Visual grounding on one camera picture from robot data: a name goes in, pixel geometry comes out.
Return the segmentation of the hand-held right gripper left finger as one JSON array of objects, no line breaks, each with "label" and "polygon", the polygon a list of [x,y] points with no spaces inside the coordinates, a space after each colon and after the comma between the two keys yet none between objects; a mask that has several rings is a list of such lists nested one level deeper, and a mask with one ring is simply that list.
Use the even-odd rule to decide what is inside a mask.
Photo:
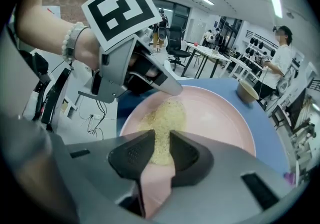
[{"label": "hand-held right gripper left finger", "polygon": [[64,145],[63,176],[79,223],[148,223],[139,181],[154,135],[151,130]]}]

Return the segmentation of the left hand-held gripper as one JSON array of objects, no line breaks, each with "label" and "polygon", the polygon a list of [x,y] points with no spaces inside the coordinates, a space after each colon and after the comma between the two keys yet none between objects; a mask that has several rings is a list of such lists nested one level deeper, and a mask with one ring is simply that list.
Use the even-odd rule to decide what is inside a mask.
[{"label": "left hand-held gripper", "polygon": [[149,78],[127,74],[127,70],[136,43],[147,46],[142,40],[145,29],[161,21],[153,1],[88,0],[82,11],[100,48],[98,70],[79,94],[111,103],[127,89],[133,93],[152,90]]}]

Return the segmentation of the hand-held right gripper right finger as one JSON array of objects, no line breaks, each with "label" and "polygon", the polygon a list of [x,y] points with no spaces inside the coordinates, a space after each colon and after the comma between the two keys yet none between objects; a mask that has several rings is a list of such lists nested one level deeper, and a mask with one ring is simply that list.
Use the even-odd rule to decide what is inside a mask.
[{"label": "hand-held right gripper right finger", "polygon": [[275,170],[236,146],[172,131],[177,164],[157,223],[270,223],[292,205],[293,188]]}]

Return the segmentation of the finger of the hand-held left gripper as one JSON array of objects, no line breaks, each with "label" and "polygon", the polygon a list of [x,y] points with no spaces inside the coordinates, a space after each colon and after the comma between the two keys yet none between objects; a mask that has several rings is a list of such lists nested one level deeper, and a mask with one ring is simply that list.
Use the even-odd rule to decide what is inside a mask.
[{"label": "finger of the hand-held left gripper", "polygon": [[151,85],[172,96],[177,96],[183,91],[182,85],[167,71],[159,72]]}]

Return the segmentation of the person's left hand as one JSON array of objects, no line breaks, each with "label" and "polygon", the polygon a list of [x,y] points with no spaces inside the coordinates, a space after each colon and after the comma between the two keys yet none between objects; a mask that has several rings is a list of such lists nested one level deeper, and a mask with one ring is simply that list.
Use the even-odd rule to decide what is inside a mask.
[{"label": "person's left hand", "polygon": [[146,77],[156,77],[160,72],[157,60],[146,52],[133,52],[128,64],[128,71]]}]

